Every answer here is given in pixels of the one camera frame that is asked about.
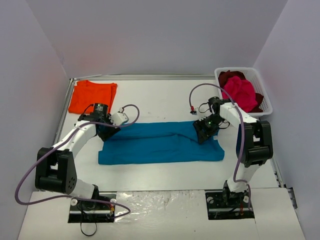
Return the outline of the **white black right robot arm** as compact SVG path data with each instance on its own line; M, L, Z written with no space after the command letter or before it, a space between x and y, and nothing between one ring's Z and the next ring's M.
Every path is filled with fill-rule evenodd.
M244 199L249 203L249 183L252 177L273 157L271 125L250 116L230 99L212 97L205 104L208 110L201 111L197 108L190 112L198 117L198 120L193 122L193 127L199 144L208 141L217 133L223 121L238 129L237 162L233 175L223 185L222 202L229 207Z

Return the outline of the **teal blue t shirt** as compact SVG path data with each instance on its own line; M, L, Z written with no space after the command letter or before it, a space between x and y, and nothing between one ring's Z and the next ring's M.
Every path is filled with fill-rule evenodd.
M213 137L198 143L191 121L135 123L103 143L100 165L219 162L225 152Z

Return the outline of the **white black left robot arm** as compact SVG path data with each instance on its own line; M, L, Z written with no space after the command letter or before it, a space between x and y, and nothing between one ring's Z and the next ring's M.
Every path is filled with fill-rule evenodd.
M58 143L50 148L41 148L35 170L35 187L71 197L81 198L89 209L101 203L98 186L86 183L77 177L75 157L93 137L106 140L120 131L111 127L108 105L95 103L90 114L81 114L73 129Z

